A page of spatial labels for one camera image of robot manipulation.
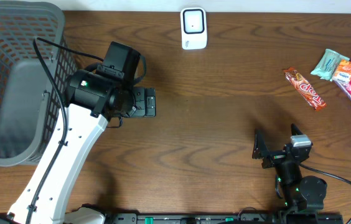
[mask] wooden table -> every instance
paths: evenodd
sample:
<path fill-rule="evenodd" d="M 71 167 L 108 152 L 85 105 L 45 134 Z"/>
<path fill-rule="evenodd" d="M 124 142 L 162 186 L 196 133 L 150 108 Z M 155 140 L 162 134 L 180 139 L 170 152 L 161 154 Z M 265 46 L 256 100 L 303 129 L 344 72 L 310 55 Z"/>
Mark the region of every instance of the wooden table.
<path fill-rule="evenodd" d="M 65 12 L 75 50 L 105 56 L 111 41 L 147 59 L 141 85 L 154 87 L 155 118 L 127 119 L 105 131 L 80 173 L 68 210 L 156 212 L 271 210 L 274 169 L 251 158 L 260 128 L 279 150 L 296 123 L 314 143 L 305 164 L 351 180 L 351 101 L 310 75 L 326 48 L 351 57 L 351 15 L 208 13 L 208 46 L 182 50 L 179 13 Z M 94 62 L 75 56 L 80 66 Z M 307 105 L 285 80 L 296 67 L 328 104 Z M 35 167 L 0 168 L 0 212 L 6 212 Z M 316 175 L 302 170 L 303 175 Z M 351 216 L 351 186 L 328 177 L 325 212 Z"/>

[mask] green connector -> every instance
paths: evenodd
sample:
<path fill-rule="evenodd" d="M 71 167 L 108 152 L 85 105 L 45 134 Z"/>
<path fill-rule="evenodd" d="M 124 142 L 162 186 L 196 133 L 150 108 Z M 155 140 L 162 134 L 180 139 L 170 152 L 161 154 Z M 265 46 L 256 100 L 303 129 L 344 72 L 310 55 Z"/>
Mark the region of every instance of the green connector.
<path fill-rule="evenodd" d="M 152 217 L 146 217 L 145 218 L 145 224 L 153 224 L 153 218 Z"/>

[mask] red candy wrapper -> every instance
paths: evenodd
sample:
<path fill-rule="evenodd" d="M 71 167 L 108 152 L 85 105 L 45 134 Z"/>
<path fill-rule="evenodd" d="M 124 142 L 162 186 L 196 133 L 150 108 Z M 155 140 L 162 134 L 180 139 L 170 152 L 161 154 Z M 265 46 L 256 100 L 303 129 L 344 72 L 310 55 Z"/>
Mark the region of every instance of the red candy wrapper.
<path fill-rule="evenodd" d="M 311 84 L 293 67 L 283 70 L 286 79 L 294 86 L 315 111 L 326 106 L 324 100 L 315 92 Z"/>

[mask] laundry basket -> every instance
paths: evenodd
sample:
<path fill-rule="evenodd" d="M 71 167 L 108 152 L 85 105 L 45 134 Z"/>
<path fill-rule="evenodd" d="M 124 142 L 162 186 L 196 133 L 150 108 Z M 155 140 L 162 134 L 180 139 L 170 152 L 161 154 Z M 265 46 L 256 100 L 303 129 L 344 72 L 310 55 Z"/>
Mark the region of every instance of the laundry basket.
<path fill-rule="evenodd" d="M 45 2 L 0 1 L 0 166 L 36 164 L 58 118 L 59 103 L 36 57 L 41 37 L 66 46 L 65 18 Z M 37 42 L 60 91 L 76 70 L 69 52 Z"/>

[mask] white wall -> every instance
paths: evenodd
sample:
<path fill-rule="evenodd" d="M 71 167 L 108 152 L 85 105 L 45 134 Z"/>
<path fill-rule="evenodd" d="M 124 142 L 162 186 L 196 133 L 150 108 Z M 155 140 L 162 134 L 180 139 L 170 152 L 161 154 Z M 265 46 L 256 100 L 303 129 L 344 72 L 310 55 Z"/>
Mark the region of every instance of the white wall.
<path fill-rule="evenodd" d="M 179 12 L 200 6 L 208 12 L 351 13 L 351 0 L 28 0 L 47 1 L 62 10 Z"/>

